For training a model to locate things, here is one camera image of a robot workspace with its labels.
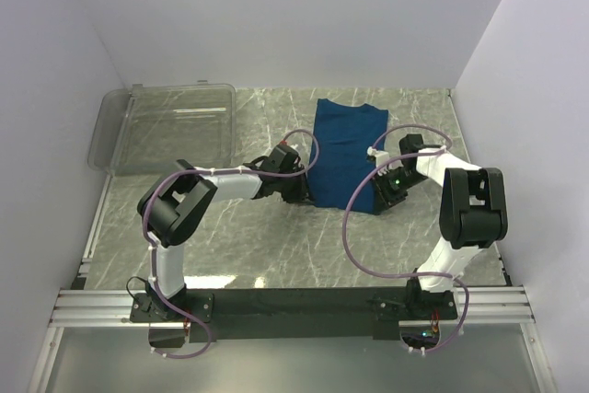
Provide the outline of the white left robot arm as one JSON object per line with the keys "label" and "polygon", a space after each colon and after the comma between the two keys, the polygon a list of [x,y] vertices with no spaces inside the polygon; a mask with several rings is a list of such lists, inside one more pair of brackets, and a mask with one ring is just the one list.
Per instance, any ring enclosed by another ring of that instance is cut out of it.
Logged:
{"label": "white left robot arm", "polygon": [[183,244],[209,206],[230,200],[257,200],[274,193],[293,204],[311,203],[305,167],[285,142],[267,156],[236,168],[196,168],[178,159],[137,204],[150,242],[152,269],[145,283],[151,309],[162,320],[178,318],[189,306],[183,275]]}

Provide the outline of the blue printed t-shirt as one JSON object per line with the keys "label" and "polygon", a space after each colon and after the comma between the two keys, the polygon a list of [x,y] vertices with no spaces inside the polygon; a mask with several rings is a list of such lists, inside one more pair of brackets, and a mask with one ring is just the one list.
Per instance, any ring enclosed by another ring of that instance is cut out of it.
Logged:
{"label": "blue printed t-shirt", "polygon": [[375,166],[367,149],[387,129],[388,111],[370,104],[345,106],[327,98],[318,100],[313,134],[319,149],[317,163],[307,172],[314,204],[344,210],[363,179]]}

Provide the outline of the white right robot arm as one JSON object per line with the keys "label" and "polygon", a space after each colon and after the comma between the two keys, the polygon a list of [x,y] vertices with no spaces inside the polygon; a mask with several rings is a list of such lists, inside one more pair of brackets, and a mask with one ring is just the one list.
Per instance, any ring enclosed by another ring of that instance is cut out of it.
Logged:
{"label": "white right robot arm", "polygon": [[441,187],[441,237],[419,274],[406,285],[405,311],[413,318],[441,312],[453,301],[453,279],[508,230],[503,173],[482,168],[426,144],[410,133],[398,142],[403,159],[397,168],[383,167],[372,178],[375,212],[380,214],[406,200],[409,189],[429,179]]}

